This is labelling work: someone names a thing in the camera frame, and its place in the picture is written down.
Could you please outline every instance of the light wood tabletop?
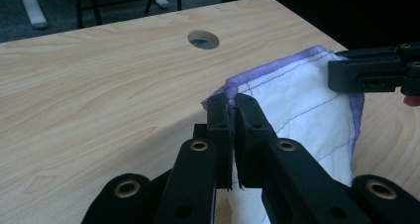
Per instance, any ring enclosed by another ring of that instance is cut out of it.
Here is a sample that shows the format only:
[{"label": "light wood tabletop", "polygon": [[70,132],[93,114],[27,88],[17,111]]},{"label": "light wood tabletop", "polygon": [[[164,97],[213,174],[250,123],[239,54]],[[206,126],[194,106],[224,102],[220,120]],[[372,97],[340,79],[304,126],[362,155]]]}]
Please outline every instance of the light wood tabletop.
[{"label": "light wood tabletop", "polygon": [[[202,50],[193,31],[220,45]],[[0,45],[0,223],[80,223],[113,177],[172,167],[227,77],[343,47],[274,0],[244,0]],[[420,112],[367,95],[355,173],[420,197]],[[230,223],[219,190],[216,222]]]}]

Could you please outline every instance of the black plastic bracket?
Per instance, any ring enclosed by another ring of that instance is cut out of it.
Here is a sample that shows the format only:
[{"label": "black plastic bracket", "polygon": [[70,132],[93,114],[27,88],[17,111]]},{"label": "black plastic bracket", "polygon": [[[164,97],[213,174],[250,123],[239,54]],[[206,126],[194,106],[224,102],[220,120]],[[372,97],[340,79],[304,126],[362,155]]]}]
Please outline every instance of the black plastic bracket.
[{"label": "black plastic bracket", "polygon": [[396,48],[336,53],[344,60],[328,63],[328,86],[337,92],[401,92],[420,96],[420,42]]},{"label": "black plastic bracket", "polygon": [[234,153],[240,184],[262,188],[271,223],[419,222],[419,201],[385,178],[334,181],[301,144],[276,137],[253,97],[219,94],[208,106],[208,124],[195,125],[172,170],[152,181],[115,177],[82,223],[214,223],[216,189],[232,184]]}]

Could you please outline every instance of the purple fabric edge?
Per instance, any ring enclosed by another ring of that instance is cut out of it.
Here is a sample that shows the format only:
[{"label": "purple fabric edge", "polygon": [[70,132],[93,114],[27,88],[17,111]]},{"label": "purple fabric edge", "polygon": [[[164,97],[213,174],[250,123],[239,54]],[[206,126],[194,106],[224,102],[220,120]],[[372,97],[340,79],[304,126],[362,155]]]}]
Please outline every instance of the purple fabric edge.
[{"label": "purple fabric edge", "polygon": [[353,113],[353,121],[355,123],[355,138],[351,146],[352,154],[355,151],[356,142],[361,135],[362,116],[365,107],[365,94],[364,93],[352,93],[349,94],[350,108]]},{"label": "purple fabric edge", "polygon": [[[234,75],[226,79],[225,85],[217,89],[212,95],[210,95],[210,97],[224,92],[226,95],[226,98],[234,99],[236,95],[238,94],[238,87],[241,84],[254,80],[261,76],[264,76],[266,74],[269,74],[273,71],[276,71],[294,61],[301,60],[310,56],[315,56],[322,52],[327,52],[327,50],[324,47],[318,45],[318,46],[306,49],[302,52],[299,52],[295,55],[279,58],[272,62],[241,72],[237,75]],[[201,105],[203,106],[205,110],[207,110],[207,99],[202,101]]]}]

